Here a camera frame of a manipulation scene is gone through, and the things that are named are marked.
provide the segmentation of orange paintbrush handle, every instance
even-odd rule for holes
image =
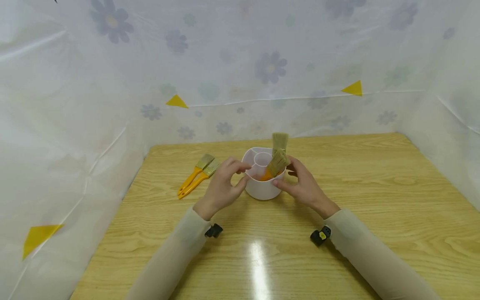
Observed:
[[[205,173],[200,174],[200,177],[197,180],[195,180],[191,185],[189,185],[180,193],[179,199],[188,195],[191,191],[193,191],[193,189],[197,187],[197,185],[200,184],[200,182],[204,181],[205,179],[208,179],[208,175],[206,175]]]
[[[267,181],[267,180],[270,180],[272,178],[273,178],[272,174],[270,174],[270,172],[267,169],[265,171],[265,174],[262,176],[262,178],[260,178],[260,181]]]
[[[190,184],[192,183],[192,181],[195,179],[195,177],[197,177],[197,175],[199,173],[201,173],[203,170],[200,169],[199,167],[195,167],[193,169],[193,172],[192,174],[190,174],[190,176],[182,183],[182,185],[180,186],[179,190],[177,191],[177,195],[180,195],[181,192]]]

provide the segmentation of black wrist strap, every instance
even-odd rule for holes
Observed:
[[[310,235],[310,240],[317,247],[320,247],[320,245],[322,245],[327,240],[327,238],[330,237],[331,233],[331,229],[327,225],[325,225],[323,226],[322,230],[315,230],[314,232],[312,232],[312,234]]]
[[[213,226],[210,227],[209,230],[207,230],[207,232],[205,233],[205,236],[208,238],[211,238],[211,237],[218,238],[218,236],[222,231],[223,231],[223,228],[221,228],[219,224],[215,223],[213,224]]]

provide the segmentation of white container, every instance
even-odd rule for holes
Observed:
[[[272,160],[272,148],[254,147],[248,149],[242,158],[242,162],[248,163],[252,168],[245,173],[250,177],[245,190],[247,193],[258,200],[270,200],[278,196],[281,190],[273,186],[275,179],[283,180],[285,170],[275,178],[268,181],[258,181],[266,171],[268,163]]]

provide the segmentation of plastic curtain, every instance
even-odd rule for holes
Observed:
[[[0,298],[67,299],[155,144],[401,132],[479,209],[478,11],[4,1]],[[358,80],[361,97],[342,92]],[[188,108],[167,105],[174,95]]]

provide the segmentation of beige sleeve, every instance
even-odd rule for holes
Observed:
[[[439,300],[415,271],[347,209],[327,220],[330,239],[383,300]]]
[[[168,299],[190,260],[200,252],[211,227],[190,207],[152,256],[127,295],[127,300]]]

